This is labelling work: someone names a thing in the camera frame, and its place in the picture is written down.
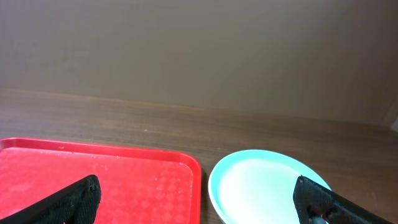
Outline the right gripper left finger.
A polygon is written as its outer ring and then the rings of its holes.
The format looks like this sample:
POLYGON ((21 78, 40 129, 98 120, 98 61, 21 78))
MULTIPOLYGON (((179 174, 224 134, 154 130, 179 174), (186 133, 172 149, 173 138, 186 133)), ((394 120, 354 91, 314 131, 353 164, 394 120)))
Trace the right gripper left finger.
POLYGON ((1 219, 1 224, 94 224, 100 201, 100 182, 88 175, 1 219))

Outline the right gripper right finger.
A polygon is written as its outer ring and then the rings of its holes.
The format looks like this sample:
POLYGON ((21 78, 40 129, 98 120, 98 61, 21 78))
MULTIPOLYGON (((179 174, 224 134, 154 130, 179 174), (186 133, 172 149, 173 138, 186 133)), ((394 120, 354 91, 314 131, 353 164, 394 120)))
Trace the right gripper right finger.
POLYGON ((300 224, 392 224, 302 175, 293 201, 300 224))

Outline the light green plate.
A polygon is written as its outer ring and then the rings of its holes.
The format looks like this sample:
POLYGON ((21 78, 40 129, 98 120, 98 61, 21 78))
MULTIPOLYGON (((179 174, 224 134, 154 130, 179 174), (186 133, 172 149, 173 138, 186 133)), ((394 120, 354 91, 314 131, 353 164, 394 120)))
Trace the light green plate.
POLYGON ((223 223, 298 224, 293 193, 299 176, 328 184, 313 169, 278 152, 250 149, 222 158, 208 178, 223 223))

